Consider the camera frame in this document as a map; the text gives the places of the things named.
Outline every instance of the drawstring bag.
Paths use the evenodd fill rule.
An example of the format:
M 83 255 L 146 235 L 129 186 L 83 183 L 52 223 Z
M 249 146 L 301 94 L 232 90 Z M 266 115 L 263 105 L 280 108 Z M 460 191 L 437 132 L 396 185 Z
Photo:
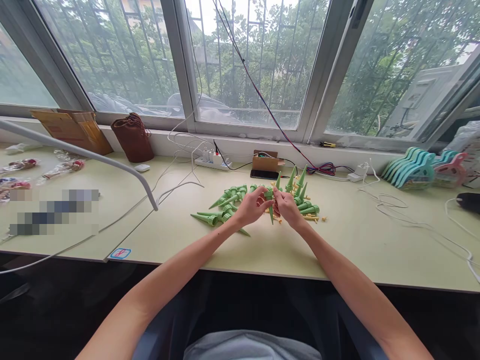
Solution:
M 131 112 L 127 117 L 115 120 L 110 127 L 129 162 L 144 163 L 154 158 L 149 141 L 152 133 L 145 128 L 138 114 Z

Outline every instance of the smartphone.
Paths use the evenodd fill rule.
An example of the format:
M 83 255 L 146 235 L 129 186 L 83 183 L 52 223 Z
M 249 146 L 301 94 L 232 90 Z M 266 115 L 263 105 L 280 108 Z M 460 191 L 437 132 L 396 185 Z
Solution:
M 275 171 L 251 170 L 250 177 L 257 179 L 277 180 L 279 178 L 279 173 Z

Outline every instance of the hand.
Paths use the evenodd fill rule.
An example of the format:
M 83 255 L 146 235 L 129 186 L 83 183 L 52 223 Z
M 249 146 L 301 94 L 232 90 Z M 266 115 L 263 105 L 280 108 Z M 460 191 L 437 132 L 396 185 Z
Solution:
M 264 192 L 266 191 L 268 189 L 265 186 L 259 186 L 254 192 L 246 194 L 231 219 L 240 227 L 256 222 L 266 209 L 275 204 L 275 200 L 265 201 Z
M 300 213 L 292 195 L 290 195 L 288 192 L 281 192 L 274 187 L 273 196 L 276 200 L 278 212 L 285 218 L 285 220 L 293 229 L 296 229 L 301 224 L 304 224 L 305 219 Z

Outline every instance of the white wall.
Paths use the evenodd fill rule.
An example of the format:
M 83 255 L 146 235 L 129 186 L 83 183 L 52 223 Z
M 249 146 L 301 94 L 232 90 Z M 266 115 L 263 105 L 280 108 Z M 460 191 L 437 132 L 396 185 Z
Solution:
M 14 118 L 14 117 L 6 117 L 0 116 L 0 119 L 13 121 L 17 125 L 24 126 L 28 129 L 41 132 L 42 134 L 47 134 L 48 132 L 44 129 L 42 124 L 36 119 L 24 119 L 24 118 Z M 116 152 L 121 152 L 122 148 L 115 137 L 112 129 L 109 126 L 100 125 L 100 128 L 104 135 L 106 136 L 107 140 L 110 142 L 112 148 Z M 179 150 L 180 148 L 170 142 L 167 139 L 169 134 L 168 131 L 162 130 L 152 130 L 150 137 L 150 144 L 152 146 L 153 152 L 156 155 L 161 156 L 173 156 L 174 152 Z M 180 144 L 188 144 L 190 141 L 194 140 L 194 137 L 185 135 L 186 133 L 178 133 L 179 135 L 176 136 L 175 141 Z M 293 161 L 298 167 L 303 168 L 307 164 L 307 160 L 288 142 L 276 142 L 271 140 L 259 140 L 259 139 L 246 139 L 240 137 L 225 137 L 225 136 L 212 136 L 212 135 L 202 135 L 196 134 L 208 141 L 212 141 L 215 139 L 218 147 L 220 148 L 223 154 L 232 154 L 228 157 L 234 161 L 239 163 L 250 162 L 246 155 L 251 155 L 254 153 L 254 150 L 263 150 L 263 151 L 276 151 L 278 152 L 278 157 L 289 159 Z M 0 142 L 2 143 L 21 143 L 21 142 L 28 142 L 32 143 L 31 140 L 24 138 L 23 136 L 19 136 L 13 134 L 11 132 L 1 130 L 0 129 Z M 199 142 L 193 142 L 191 145 L 195 147 L 199 144 Z M 372 164 L 374 168 L 380 172 L 391 159 L 395 159 L 401 154 L 389 153 L 389 152 L 380 152 L 380 151 L 370 151 L 370 150 L 359 150 L 359 149 L 351 149 L 351 148 L 328 148 L 328 147 L 319 147 L 317 145 L 304 145 L 304 144 L 295 144 L 302 153 L 309 158 L 312 163 L 319 166 L 327 162 L 332 162 L 336 166 L 345 165 L 351 168 L 356 167 L 358 164 L 368 161 L 369 158 L 372 160 Z M 189 158 L 190 154 L 187 152 L 180 152 L 178 153 L 180 157 Z

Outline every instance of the light green desk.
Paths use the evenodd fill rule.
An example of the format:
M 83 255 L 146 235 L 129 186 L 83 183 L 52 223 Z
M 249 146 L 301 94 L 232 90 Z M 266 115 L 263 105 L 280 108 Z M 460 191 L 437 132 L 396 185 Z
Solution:
M 54 156 L 53 149 L 50 147 L 17 155 L 6 155 L 3 151 L 5 147 L 7 147 L 6 144 L 0 145 L 0 166 L 26 158 L 40 159 L 40 163 L 32 169 L 4 174 L 3 177 L 30 178 L 30 182 L 34 184 L 44 172 L 53 169 L 60 162 Z M 129 164 L 125 154 L 121 152 L 111 153 L 108 157 Z M 171 161 L 171 157 L 157 156 L 146 163 L 151 168 L 143 175 L 151 188 L 155 186 L 160 174 Z M 190 163 L 175 162 L 158 182 L 154 195 L 157 197 L 165 190 L 178 185 L 190 171 Z M 91 159 L 85 163 L 85 168 L 79 172 L 54 177 L 37 189 L 40 192 L 52 189 L 59 192 L 62 189 L 99 190 L 101 195 L 98 202 L 99 229 L 121 217 L 146 195 L 143 186 L 134 176 L 116 167 Z M 9 211 L 12 208 L 12 203 L 0 204 L 0 233 L 2 235 L 8 231 L 10 224 Z M 152 211 L 152 206 L 148 199 L 145 199 L 125 218 L 85 243 L 62 253 L 60 257 L 104 261 L 150 211 Z M 87 226 L 79 224 L 64 225 L 62 229 L 65 231 L 64 233 L 56 232 L 52 236 L 16 236 L 1 244 L 0 252 L 47 256 L 68 248 L 91 235 L 91 230 Z
M 232 185 L 269 184 L 268 180 L 249 177 L 250 167 L 224 172 L 197 167 L 195 173 L 205 189 L 185 186 L 175 191 L 120 244 L 131 253 L 123 261 L 161 264 L 171 256 L 212 231 L 190 214 L 208 211 L 209 206 Z M 307 176 L 307 194 L 320 206 L 319 221 L 311 226 L 332 246 L 350 259 L 377 284 L 416 288 L 480 292 L 480 284 L 467 264 L 438 243 L 425 229 L 400 224 L 376 210 L 376 202 L 358 191 L 360 183 L 334 181 L 318 175 Z M 287 179 L 282 180 L 285 186 Z M 431 188 L 405 192 L 381 181 L 372 192 L 388 193 L 404 200 L 405 214 L 429 223 L 442 234 L 466 246 L 480 261 L 480 242 L 466 234 L 445 216 L 444 202 L 458 193 L 471 192 Z M 476 234 L 480 234 L 480 216 L 450 204 L 450 214 Z M 205 269 L 325 280 L 316 258 L 287 223 L 274 222 L 265 214 L 245 228 L 251 237 L 240 233 L 229 238 L 205 264 Z

